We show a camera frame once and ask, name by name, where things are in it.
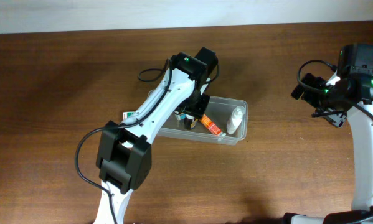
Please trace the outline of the dark bottle white cap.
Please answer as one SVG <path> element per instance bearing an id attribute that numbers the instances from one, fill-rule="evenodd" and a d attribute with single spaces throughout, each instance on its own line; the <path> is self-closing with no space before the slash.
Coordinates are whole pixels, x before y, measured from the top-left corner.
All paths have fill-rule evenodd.
<path id="1" fill-rule="evenodd" d="M 186 114 L 184 118 L 184 127 L 186 130 L 192 130 L 195 128 L 197 122 L 198 122 L 197 118 Z"/>

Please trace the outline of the small gold-lid jar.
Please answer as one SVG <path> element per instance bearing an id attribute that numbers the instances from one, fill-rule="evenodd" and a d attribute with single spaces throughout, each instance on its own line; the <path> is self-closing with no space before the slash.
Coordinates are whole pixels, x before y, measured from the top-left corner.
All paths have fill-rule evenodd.
<path id="1" fill-rule="evenodd" d="M 177 113 L 176 111 L 174 112 L 174 115 L 178 121 L 184 120 L 186 118 L 186 115 L 184 113 Z"/>

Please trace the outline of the orange tablet tube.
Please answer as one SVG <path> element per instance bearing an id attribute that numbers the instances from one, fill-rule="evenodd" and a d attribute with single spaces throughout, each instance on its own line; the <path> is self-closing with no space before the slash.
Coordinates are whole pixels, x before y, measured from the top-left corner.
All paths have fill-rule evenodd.
<path id="1" fill-rule="evenodd" d="M 199 120 L 208 131 L 215 136 L 225 136 L 226 134 L 207 116 L 203 115 Z"/>

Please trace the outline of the white spray bottle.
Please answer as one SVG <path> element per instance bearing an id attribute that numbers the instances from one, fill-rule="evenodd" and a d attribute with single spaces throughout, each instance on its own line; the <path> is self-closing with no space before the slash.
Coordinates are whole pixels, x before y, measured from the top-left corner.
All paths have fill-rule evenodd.
<path id="1" fill-rule="evenodd" d="M 238 127 L 240 126 L 243 120 L 243 116 L 245 115 L 245 113 L 246 113 L 246 108 L 243 106 L 237 106 L 236 108 L 234 108 L 234 110 L 232 111 L 227 121 L 227 126 L 226 126 L 227 134 L 231 135 L 234 132 L 236 132 L 236 130 L 238 129 Z"/>

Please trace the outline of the white green medicine box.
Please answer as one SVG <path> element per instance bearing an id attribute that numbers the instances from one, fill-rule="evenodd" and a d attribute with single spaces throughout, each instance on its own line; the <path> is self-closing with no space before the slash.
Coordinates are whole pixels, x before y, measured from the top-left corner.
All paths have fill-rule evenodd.
<path id="1" fill-rule="evenodd" d="M 129 118 L 130 116 L 132 116 L 135 112 L 134 111 L 125 111 L 123 112 L 123 120 Z"/>

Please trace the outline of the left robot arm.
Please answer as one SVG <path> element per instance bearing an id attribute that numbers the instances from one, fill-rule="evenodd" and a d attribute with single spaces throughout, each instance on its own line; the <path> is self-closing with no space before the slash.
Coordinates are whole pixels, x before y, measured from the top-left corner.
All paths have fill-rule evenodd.
<path id="1" fill-rule="evenodd" d="M 157 133 L 175 111 L 202 118 L 210 99 L 204 92 L 217 66 L 215 52 L 205 47 L 194 57 L 173 55 L 147 100 L 120 124 L 105 125 L 96 160 L 103 190 L 95 223 L 123 223 L 131 194 L 150 172 Z"/>

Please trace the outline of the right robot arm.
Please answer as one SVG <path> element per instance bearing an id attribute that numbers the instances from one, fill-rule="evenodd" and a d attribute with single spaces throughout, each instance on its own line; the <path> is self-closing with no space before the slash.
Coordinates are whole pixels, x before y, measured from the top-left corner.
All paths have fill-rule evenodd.
<path id="1" fill-rule="evenodd" d="M 333 75 L 326 81 L 308 73 L 292 97 L 314 105 L 315 117 L 335 126 L 348 122 L 354 146 L 355 191 L 351 210 L 323 218 L 287 213 L 283 223 L 373 223 L 373 75 Z"/>

